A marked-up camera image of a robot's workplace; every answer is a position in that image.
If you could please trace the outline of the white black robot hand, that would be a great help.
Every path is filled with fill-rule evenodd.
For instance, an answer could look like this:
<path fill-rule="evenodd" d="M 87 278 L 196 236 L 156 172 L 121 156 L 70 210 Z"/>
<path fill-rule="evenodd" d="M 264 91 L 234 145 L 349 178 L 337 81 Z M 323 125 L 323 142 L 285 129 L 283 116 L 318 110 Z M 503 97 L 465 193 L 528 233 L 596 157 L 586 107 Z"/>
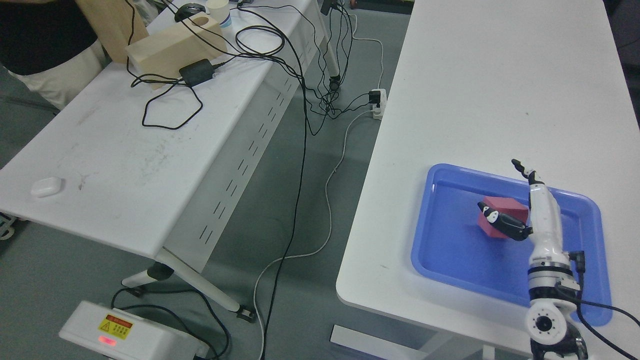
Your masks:
<path fill-rule="evenodd" d="M 529 257 L 531 269 L 543 267 L 547 271 L 557 268 L 570 273 L 569 256 L 563 251 L 561 210 L 546 183 L 532 168 L 525 167 L 518 159 L 510 161 L 514 168 L 528 180 L 529 224 L 528 239 L 534 244 Z"/>

